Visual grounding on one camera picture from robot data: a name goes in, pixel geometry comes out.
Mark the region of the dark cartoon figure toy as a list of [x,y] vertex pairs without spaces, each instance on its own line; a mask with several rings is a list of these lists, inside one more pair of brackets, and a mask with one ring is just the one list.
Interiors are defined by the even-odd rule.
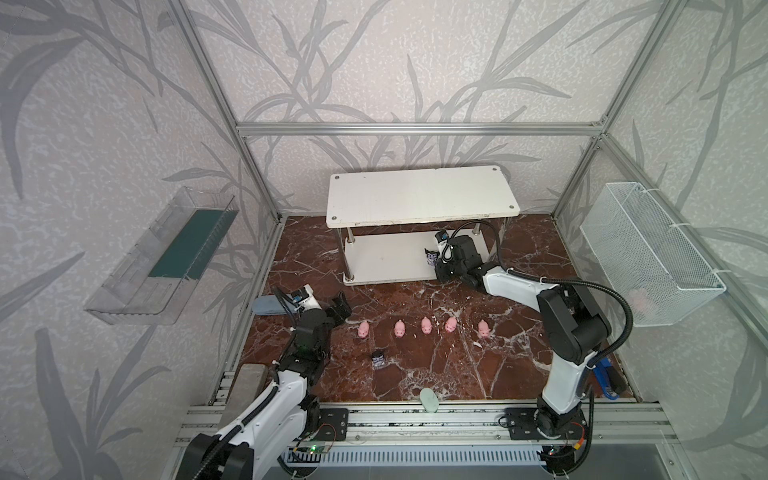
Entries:
[[387,357],[384,350],[375,350],[371,354],[371,363],[374,370],[380,370],[387,366]]
[[439,258],[439,252],[434,250],[425,249],[424,250],[427,264],[431,267],[434,267],[437,264],[438,258]]

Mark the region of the pink toy in basket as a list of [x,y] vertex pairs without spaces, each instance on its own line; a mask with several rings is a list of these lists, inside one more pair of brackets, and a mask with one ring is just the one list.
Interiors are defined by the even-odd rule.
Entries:
[[649,314],[657,309],[657,305],[645,288],[630,290],[626,295],[626,300],[634,311],[643,315]]

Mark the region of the blue handled tool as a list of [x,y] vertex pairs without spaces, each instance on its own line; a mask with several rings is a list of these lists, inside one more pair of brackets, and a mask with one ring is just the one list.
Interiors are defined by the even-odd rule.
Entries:
[[594,374],[605,398],[617,400],[627,389],[626,381],[609,358],[603,358],[594,368]]

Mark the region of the pale green oval object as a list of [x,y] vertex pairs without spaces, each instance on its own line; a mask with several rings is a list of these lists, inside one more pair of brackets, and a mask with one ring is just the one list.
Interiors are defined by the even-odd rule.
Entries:
[[439,409],[439,399],[431,388],[423,388],[419,392],[419,400],[428,413],[436,413]]

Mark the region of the clear plastic wall bin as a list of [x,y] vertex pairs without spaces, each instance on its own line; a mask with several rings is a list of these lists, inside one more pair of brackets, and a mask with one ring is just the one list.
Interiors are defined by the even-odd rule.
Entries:
[[176,323],[238,213],[233,194],[179,188],[84,310],[108,325]]

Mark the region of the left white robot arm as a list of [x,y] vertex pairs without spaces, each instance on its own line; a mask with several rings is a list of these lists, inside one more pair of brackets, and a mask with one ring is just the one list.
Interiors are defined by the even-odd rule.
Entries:
[[319,462],[303,460],[295,448],[314,437],[331,442],[346,438],[342,423],[348,411],[340,409],[336,418],[324,422],[312,388],[331,358],[332,331],[345,323],[352,308],[343,293],[321,306],[308,285],[290,294],[278,288],[274,293],[291,318],[292,330],[273,363],[271,382],[219,431],[192,439],[178,479],[262,479],[275,464],[291,479],[306,479]]

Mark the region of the pink pig toy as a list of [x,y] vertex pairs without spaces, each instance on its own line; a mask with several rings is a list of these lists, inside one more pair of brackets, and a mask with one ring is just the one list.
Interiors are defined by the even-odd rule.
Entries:
[[457,328],[458,328],[458,319],[454,316],[449,317],[444,325],[445,332],[453,333],[457,330]]
[[357,335],[360,339],[365,339],[370,334],[370,324],[368,321],[362,321],[357,330]]
[[394,335],[396,338],[403,338],[406,333],[406,326],[402,320],[398,320],[394,325]]
[[485,320],[481,320],[477,325],[477,333],[479,338],[488,338],[491,333],[489,324]]
[[424,317],[421,320],[420,328],[423,334],[429,335],[433,331],[433,324],[429,318]]

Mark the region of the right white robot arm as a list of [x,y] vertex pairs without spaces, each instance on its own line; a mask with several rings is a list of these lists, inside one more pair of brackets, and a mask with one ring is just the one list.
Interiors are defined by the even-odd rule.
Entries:
[[436,249],[426,254],[438,281],[459,279],[481,293],[539,312],[553,357],[534,419],[540,435],[559,437],[581,411],[586,371],[608,354],[603,344],[612,327],[592,293],[619,302],[623,298],[595,282],[535,277],[485,261],[468,235],[440,230],[435,238]]

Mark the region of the blue fabric glasses case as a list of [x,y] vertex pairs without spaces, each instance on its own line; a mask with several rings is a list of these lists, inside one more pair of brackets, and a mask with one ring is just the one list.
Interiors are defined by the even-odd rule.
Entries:
[[257,316],[279,316],[295,313],[297,307],[288,300],[276,295],[265,295],[254,299],[250,304],[251,311]]

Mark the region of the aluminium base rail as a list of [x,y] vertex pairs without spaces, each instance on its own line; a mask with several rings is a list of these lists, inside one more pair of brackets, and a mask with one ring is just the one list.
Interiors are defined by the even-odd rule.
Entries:
[[[436,413],[417,402],[324,403],[349,411],[346,439],[337,445],[500,444],[510,439],[499,424],[504,411],[533,408],[524,401],[447,401]],[[675,443],[678,436],[658,403],[598,400],[594,441],[598,444]]]

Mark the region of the white two-tier shelf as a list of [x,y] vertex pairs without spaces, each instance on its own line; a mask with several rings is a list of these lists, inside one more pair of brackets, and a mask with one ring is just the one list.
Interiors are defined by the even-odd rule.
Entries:
[[357,235],[355,229],[507,219],[521,213],[497,165],[333,174],[326,225],[336,234],[347,286],[435,278],[425,251],[435,233]]

